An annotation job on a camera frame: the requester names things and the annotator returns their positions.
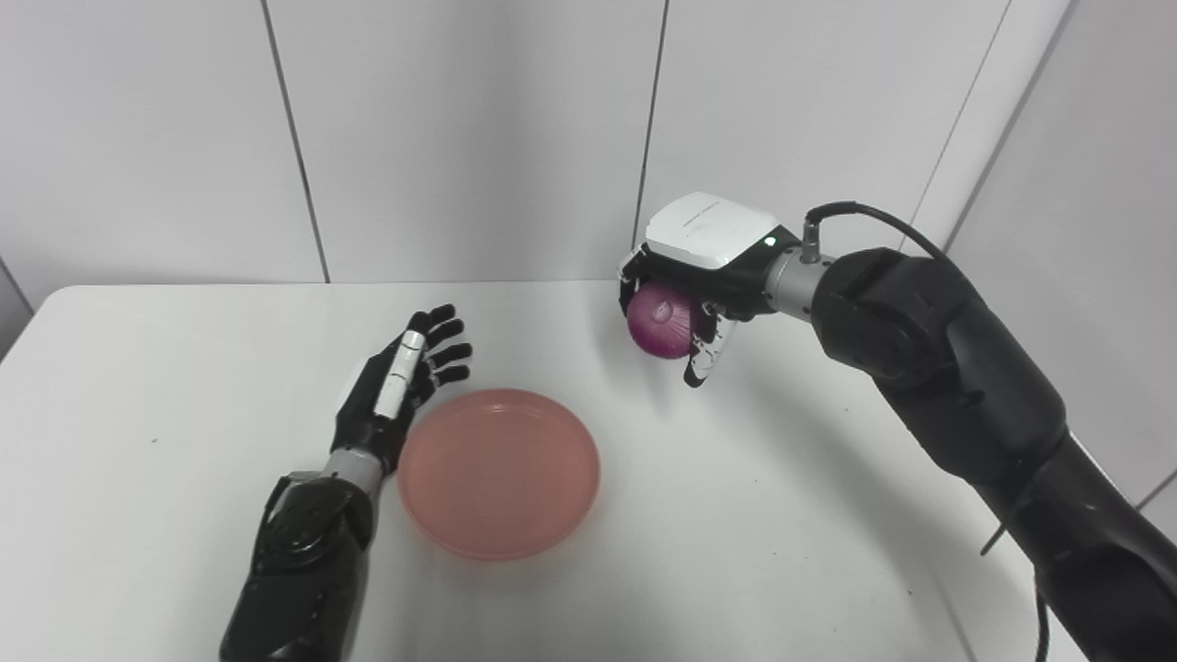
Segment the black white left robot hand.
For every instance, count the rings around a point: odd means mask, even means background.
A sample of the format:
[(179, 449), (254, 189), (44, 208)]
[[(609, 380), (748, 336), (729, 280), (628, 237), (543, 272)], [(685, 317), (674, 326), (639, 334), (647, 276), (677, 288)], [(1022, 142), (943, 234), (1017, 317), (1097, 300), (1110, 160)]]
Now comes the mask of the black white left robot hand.
[(458, 342), (465, 323), (453, 304), (417, 311), (386, 347), (370, 356), (335, 415), (331, 450), (357, 450), (394, 474), (417, 411), (443, 386), (467, 380), (474, 347)]

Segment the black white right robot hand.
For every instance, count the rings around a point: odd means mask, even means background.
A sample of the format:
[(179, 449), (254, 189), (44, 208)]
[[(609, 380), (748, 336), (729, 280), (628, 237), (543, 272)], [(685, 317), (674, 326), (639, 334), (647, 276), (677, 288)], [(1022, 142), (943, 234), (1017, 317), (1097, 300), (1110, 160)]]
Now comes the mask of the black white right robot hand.
[(800, 239), (772, 214), (714, 194), (694, 192), (657, 212), (618, 269), (619, 304), (627, 309), (651, 282), (694, 302), (701, 317), (691, 331), (684, 377), (699, 388), (738, 323), (773, 315), (769, 279), (773, 265)]

